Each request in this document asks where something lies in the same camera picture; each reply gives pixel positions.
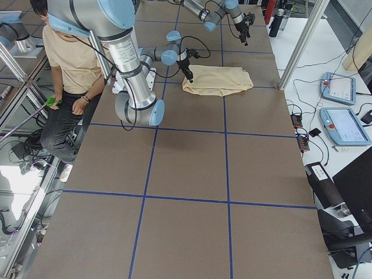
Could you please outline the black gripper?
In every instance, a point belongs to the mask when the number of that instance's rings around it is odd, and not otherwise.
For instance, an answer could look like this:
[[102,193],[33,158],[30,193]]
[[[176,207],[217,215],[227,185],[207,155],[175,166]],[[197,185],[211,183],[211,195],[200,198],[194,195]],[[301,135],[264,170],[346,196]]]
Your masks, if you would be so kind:
[[189,66],[190,66],[189,59],[191,57],[198,58],[198,51],[193,48],[185,48],[181,52],[180,57],[177,59],[177,65],[178,65],[178,68],[183,73],[185,73],[186,79],[190,83],[193,83],[194,75],[193,75],[193,72],[189,69]]
[[253,25],[255,21],[255,14],[248,12],[248,13],[241,13],[234,19],[234,25],[236,29],[240,32],[239,39],[242,44],[245,46],[248,45],[246,37],[250,37],[249,28]]

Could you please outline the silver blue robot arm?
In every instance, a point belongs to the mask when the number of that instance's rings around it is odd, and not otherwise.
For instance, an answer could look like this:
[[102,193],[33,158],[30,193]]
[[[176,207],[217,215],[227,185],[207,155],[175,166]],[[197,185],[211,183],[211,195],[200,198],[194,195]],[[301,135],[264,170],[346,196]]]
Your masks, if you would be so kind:
[[116,114],[124,123],[158,126],[163,120],[164,102],[146,81],[153,62],[168,66],[176,63],[187,80],[194,78],[178,31],[167,34],[165,47],[135,47],[132,1],[48,1],[48,18],[55,30],[78,37],[95,33],[106,44],[126,87],[115,100]]
[[209,32],[214,31],[225,17],[227,20],[231,18],[233,25],[239,32],[239,36],[234,34],[233,36],[248,46],[247,39],[251,37],[249,28],[255,21],[255,14],[243,12],[238,1],[206,1],[203,6],[196,1],[188,0],[169,1],[169,3],[185,8],[196,16]]

